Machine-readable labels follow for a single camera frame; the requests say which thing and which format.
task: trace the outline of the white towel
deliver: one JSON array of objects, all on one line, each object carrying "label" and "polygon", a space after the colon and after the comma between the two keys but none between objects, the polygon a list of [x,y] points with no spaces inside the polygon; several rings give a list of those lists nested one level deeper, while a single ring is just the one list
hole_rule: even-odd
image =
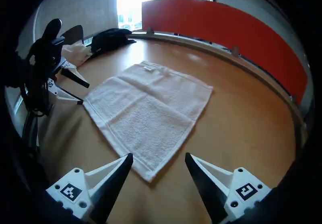
[{"label": "white towel", "polygon": [[84,106],[106,139],[151,182],[180,148],[212,87],[167,67],[142,62],[90,92]]}]

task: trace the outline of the wooden table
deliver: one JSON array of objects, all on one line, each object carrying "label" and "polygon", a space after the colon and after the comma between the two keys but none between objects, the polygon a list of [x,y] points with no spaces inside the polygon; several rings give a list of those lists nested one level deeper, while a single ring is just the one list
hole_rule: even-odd
[{"label": "wooden table", "polygon": [[[263,83],[214,56],[137,40],[78,68],[89,89],[64,77],[58,84],[84,97],[143,60],[190,74],[212,85],[214,92],[181,149],[151,184],[130,171],[108,223],[210,223],[185,165],[186,152],[229,171],[245,167],[269,187],[279,183],[295,158],[291,113]],[[56,103],[39,124],[39,140],[51,183],[74,167],[87,172],[118,158],[84,107],[74,103]]]}]

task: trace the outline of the screw hole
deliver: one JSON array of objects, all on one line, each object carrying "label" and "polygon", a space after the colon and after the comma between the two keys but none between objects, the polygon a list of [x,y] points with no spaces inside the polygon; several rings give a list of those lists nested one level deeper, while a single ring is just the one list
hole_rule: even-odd
[{"label": "screw hole", "polygon": [[86,202],[81,201],[81,202],[79,203],[79,206],[80,206],[81,208],[86,208],[86,207],[87,207],[87,204],[86,204]]},{"label": "screw hole", "polygon": [[73,214],[73,210],[72,210],[72,209],[67,208],[66,210],[67,210],[70,214]]},{"label": "screw hole", "polygon": [[231,207],[237,207],[238,206],[238,202],[237,201],[233,201],[230,203]]}]

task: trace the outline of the white wall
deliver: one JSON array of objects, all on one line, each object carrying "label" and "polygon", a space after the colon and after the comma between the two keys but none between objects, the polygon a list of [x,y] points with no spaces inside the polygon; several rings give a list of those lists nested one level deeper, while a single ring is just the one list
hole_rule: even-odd
[{"label": "white wall", "polygon": [[118,27],[116,0],[44,0],[36,21],[36,39],[55,18],[62,20],[59,34],[79,24],[85,37]]}]

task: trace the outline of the red panel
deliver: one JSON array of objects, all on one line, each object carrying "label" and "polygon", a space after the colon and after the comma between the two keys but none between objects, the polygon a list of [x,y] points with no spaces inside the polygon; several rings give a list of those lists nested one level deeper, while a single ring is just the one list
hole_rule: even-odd
[{"label": "red panel", "polygon": [[142,3],[143,30],[198,37],[239,52],[275,77],[299,104],[307,75],[289,45],[269,26],[239,9],[204,0]]}]

